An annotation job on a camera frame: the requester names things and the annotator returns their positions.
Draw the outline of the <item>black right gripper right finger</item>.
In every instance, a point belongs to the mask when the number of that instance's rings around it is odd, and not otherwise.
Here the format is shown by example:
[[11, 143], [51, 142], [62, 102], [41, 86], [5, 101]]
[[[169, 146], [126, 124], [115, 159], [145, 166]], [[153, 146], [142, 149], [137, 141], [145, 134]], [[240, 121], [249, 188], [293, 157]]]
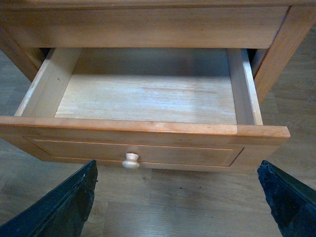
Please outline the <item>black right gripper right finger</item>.
[[282, 236], [314, 237], [316, 191], [266, 160], [257, 172]]

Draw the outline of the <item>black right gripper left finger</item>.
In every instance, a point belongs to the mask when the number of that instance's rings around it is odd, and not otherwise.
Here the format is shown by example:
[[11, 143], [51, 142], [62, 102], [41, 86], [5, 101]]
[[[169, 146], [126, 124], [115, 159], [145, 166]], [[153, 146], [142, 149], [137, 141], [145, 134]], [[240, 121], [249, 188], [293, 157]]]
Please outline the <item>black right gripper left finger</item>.
[[91, 160], [0, 227], [2, 237], [79, 237], [92, 210], [98, 170]]

